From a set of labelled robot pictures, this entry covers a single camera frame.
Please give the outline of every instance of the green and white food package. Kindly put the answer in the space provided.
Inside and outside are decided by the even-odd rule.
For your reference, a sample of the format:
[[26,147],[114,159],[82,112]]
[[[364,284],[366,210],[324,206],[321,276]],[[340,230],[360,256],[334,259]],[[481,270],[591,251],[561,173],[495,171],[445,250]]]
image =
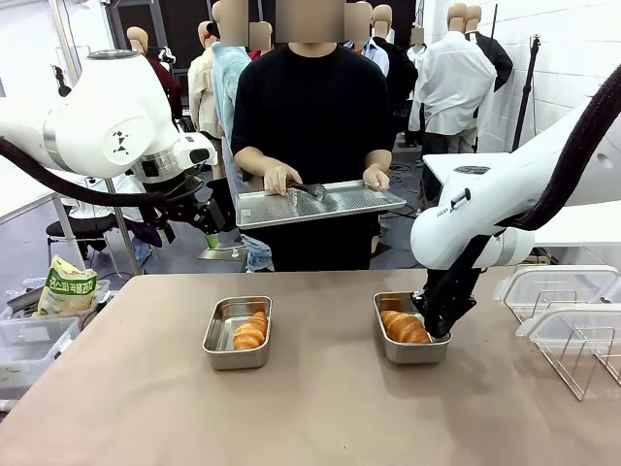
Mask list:
[[55,256],[33,316],[73,316],[87,311],[97,293],[97,272],[79,270]]

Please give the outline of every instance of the tongs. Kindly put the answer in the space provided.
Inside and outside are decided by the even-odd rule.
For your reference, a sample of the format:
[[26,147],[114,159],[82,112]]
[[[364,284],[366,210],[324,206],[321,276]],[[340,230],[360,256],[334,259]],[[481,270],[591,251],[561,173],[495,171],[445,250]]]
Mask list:
[[315,200],[322,202],[326,197],[326,187],[323,184],[299,184],[287,182],[287,187],[310,194]]

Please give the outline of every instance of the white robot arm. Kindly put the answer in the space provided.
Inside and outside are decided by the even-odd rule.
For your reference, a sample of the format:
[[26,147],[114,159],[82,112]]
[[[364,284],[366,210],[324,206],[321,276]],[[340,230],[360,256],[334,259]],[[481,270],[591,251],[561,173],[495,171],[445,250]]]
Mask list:
[[419,216],[412,252],[428,269],[414,302],[435,337],[475,305],[481,269],[518,264],[564,206],[621,199],[621,66],[595,97],[485,173],[453,173]]
[[[55,176],[24,158],[95,178],[112,178],[131,169],[151,194],[103,197],[93,193],[92,197],[61,181],[49,185],[70,197],[114,207],[150,207],[143,216],[162,229],[168,219],[186,221],[206,233],[231,227],[233,207],[225,195],[218,196],[226,204],[219,206],[220,212],[213,200],[200,203],[192,195],[197,183],[188,170],[216,163],[212,143],[201,133],[177,130],[155,73],[142,55],[131,50],[92,53],[66,98],[0,99],[0,137],[4,152],[13,157],[3,154],[26,171],[30,167],[28,173],[47,185]],[[28,157],[20,157],[17,150]],[[153,199],[157,202],[148,206]]]

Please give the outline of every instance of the floor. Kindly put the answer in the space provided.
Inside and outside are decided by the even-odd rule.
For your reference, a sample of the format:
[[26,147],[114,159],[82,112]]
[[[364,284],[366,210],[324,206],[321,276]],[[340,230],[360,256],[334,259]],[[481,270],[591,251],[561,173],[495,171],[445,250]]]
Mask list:
[[[393,151],[393,169],[391,170],[391,191],[407,199],[409,206],[418,207],[418,181],[420,178],[419,150],[400,148],[403,138],[399,138]],[[404,209],[408,214],[412,209]],[[24,279],[44,277],[48,271],[48,252],[46,244],[46,227],[57,221],[51,203],[47,203],[13,220],[0,224],[0,312],[4,309],[7,291],[20,290]],[[381,221],[384,234],[379,246],[379,254],[372,261],[375,270],[412,268],[417,264],[410,253],[409,231],[413,219],[409,216],[388,214]],[[174,223],[177,240],[171,245],[158,250],[148,260],[145,271],[148,274],[204,274],[204,273],[238,273],[241,262],[207,261],[197,256],[207,247],[205,236],[195,228],[182,223]],[[222,234],[220,242],[232,242],[238,237],[237,231]],[[121,271],[129,272],[129,259],[125,252],[120,234],[109,234],[114,257]],[[66,245],[52,245],[52,253],[70,258]],[[99,277],[114,272],[113,263],[106,250],[98,253],[92,262]],[[112,288],[119,289],[124,281],[111,275]]]

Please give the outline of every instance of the white table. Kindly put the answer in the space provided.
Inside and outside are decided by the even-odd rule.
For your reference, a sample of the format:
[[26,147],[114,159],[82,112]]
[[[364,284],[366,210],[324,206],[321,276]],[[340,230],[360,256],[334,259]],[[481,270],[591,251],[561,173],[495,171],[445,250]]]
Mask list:
[[[84,179],[81,175],[65,172],[54,171],[54,174],[72,183],[78,183]],[[85,269],[76,235],[71,229],[69,218],[67,218],[62,202],[60,202],[60,197],[60,194],[40,184],[7,159],[0,158],[0,224],[52,201],[63,234],[74,253],[73,263],[79,269]]]
[[[442,153],[424,155],[423,160],[444,184],[451,172],[462,166],[483,166],[493,170],[513,154]],[[535,246],[548,248],[618,246],[621,235],[618,218],[621,201],[566,207],[536,232]]]

